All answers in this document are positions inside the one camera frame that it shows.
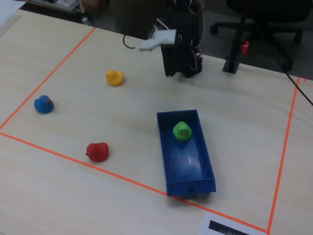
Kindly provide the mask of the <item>person's hand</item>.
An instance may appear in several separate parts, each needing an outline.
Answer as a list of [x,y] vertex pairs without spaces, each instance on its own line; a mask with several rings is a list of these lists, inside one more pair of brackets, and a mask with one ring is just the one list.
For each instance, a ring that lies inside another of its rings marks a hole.
[[100,13],[100,0],[82,0],[84,11],[89,15],[98,17]]

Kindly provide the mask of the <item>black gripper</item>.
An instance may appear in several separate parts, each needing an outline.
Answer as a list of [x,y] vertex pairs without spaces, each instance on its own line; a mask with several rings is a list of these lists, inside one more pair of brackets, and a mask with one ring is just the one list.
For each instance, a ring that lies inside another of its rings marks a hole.
[[196,55],[196,15],[190,12],[165,12],[161,20],[176,30],[174,45],[161,46],[165,75],[182,73],[183,55]]

